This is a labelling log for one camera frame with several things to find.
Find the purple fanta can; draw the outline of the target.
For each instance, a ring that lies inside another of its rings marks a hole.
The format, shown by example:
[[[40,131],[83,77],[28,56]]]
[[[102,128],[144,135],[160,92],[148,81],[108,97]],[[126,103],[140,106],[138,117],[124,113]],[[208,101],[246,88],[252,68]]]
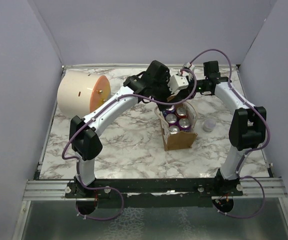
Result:
[[[178,121],[178,127],[181,131],[190,132],[191,131],[191,123],[187,118],[181,118]]]
[[[172,114],[172,113],[174,113],[175,111],[176,111],[176,107],[175,107],[174,105],[168,107],[168,108],[165,110],[165,112],[166,112],[167,114]]]
[[[170,126],[177,125],[178,122],[177,116],[173,113],[166,115],[165,120]]]

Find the red cola can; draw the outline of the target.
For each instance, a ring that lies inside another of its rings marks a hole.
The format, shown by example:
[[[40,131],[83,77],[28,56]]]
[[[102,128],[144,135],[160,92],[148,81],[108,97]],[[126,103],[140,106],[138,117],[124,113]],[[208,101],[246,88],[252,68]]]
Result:
[[[168,128],[168,131],[169,131],[169,134],[170,135],[174,135],[174,134],[177,134],[180,132],[180,129],[178,126],[176,125],[171,125],[169,128]]]
[[[178,117],[178,119],[187,118],[188,116],[187,109],[182,106],[178,107],[176,109],[176,116]]]

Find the jute canvas tote bag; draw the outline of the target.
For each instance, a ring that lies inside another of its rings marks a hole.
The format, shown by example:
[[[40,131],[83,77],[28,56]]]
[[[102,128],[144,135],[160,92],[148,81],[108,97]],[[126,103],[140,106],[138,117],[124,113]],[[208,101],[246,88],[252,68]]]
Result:
[[[188,131],[171,131],[170,126],[166,122],[162,112],[156,107],[154,113],[160,120],[161,135],[164,144],[165,151],[182,150],[192,147],[192,144],[197,138],[197,133],[194,131],[194,127],[197,121],[198,112],[190,102],[182,103],[178,105],[188,110],[188,120],[190,122],[190,129]]]

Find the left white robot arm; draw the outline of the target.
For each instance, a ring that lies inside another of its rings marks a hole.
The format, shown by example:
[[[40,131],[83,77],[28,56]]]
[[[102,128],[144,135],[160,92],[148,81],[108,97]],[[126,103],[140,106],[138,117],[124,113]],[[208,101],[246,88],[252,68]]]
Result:
[[[120,89],[101,107],[83,118],[73,117],[68,144],[76,153],[77,192],[85,198],[93,194],[95,158],[103,149],[100,136],[116,118],[142,100],[156,103],[164,110],[171,105],[168,98],[172,95],[176,102],[181,102],[184,98],[179,96],[179,92],[188,86],[189,81],[183,72],[171,75],[166,65],[154,60],[147,70],[127,77]]]

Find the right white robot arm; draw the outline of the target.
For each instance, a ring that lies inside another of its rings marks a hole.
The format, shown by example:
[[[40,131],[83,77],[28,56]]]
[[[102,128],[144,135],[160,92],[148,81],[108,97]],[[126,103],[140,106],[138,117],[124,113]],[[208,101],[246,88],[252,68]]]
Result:
[[[182,72],[189,73],[193,78],[196,93],[209,92],[211,96],[219,98],[233,115],[229,129],[231,148],[228,156],[220,168],[221,179],[214,182],[213,189],[224,196],[231,191],[230,181],[238,179],[243,162],[249,153],[264,148],[270,140],[270,130],[266,122],[266,109],[255,106],[241,95],[229,76],[221,76],[217,61],[203,64],[205,79],[197,80],[194,75],[193,65],[186,63]]]

